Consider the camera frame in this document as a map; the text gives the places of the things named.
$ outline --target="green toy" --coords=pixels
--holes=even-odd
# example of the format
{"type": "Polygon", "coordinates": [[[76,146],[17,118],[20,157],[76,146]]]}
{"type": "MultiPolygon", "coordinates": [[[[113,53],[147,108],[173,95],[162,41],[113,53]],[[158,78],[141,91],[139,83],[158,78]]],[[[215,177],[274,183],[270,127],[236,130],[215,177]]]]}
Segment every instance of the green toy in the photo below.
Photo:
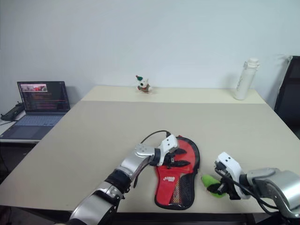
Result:
{"type": "MultiPolygon", "coordinates": [[[[218,181],[217,179],[213,178],[210,175],[203,175],[201,177],[201,180],[206,188],[208,188],[210,185],[213,185],[213,184],[220,184],[220,181],[218,181]]],[[[226,195],[226,193],[219,195],[217,193],[212,193],[212,192],[210,192],[210,194],[216,198],[222,198],[223,196],[226,195]]]]}

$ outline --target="small figurine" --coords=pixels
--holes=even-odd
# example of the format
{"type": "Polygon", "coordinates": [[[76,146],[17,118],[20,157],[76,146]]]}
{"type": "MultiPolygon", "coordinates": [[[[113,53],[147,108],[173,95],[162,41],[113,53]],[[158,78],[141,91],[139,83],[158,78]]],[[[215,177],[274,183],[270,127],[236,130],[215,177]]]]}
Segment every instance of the small figurine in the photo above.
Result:
{"type": "Polygon", "coordinates": [[[136,75],[136,78],[139,82],[137,88],[138,90],[144,92],[144,93],[149,93],[152,88],[150,87],[150,85],[148,84],[148,79],[144,79],[141,76],[136,75]]]}

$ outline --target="robotic hand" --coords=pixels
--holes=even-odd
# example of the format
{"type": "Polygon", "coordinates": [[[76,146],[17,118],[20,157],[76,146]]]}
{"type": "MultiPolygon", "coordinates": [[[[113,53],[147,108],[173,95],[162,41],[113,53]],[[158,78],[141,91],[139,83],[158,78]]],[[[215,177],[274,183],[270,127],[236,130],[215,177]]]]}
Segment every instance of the robotic hand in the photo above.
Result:
{"type": "Polygon", "coordinates": [[[104,182],[86,197],[73,211],[67,225],[101,225],[106,224],[117,211],[124,193],[129,191],[131,182],[147,165],[161,166],[173,162],[169,155],[178,148],[174,135],[167,132],[158,148],[142,143],[124,159],[124,161],[106,178],[104,182]]]}
{"type": "Polygon", "coordinates": [[[240,164],[226,152],[215,161],[215,171],[222,179],[208,190],[219,195],[228,193],[231,200],[248,199],[253,196],[262,209],[272,215],[279,213],[289,220],[300,218],[300,177],[291,171],[264,168],[244,174],[240,164]],[[261,198],[270,198],[276,206],[267,204],[261,198]],[[265,206],[276,209],[268,211],[265,206]]]}

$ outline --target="laptop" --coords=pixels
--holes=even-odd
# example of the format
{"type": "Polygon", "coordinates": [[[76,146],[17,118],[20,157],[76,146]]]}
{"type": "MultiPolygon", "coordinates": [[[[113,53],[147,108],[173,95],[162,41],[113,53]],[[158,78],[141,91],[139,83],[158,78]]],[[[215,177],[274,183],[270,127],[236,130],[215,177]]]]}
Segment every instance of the laptop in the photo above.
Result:
{"type": "Polygon", "coordinates": [[[0,139],[41,140],[70,110],[65,82],[18,82],[26,115],[0,139]]]}

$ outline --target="beige table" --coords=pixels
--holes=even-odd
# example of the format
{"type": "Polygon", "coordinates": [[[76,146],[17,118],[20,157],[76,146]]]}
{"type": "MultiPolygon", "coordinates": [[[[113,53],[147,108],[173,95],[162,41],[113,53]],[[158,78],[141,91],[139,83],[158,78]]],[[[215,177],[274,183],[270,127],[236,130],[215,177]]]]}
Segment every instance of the beige table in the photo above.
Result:
{"type": "MultiPolygon", "coordinates": [[[[252,198],[216,199],[203,187],[201,174],[213,174],[214,161],[226,151],[243,170],[278,167],[299,173],[300,141],[250,90],[244,101],[229,90],[95,87],[26,156],[0,186],[0,204],[73,210],[149,133],[167,129],[193,140],[201,165],[195,201],[185,212],[262,212],[252,198]]],[[[158,146],[162,135],[147,144],[158,146]]],[[[120,212],[176,212],[154,203],[157,178],[146,168],[136,189],[121,201],[120,212]]]]}

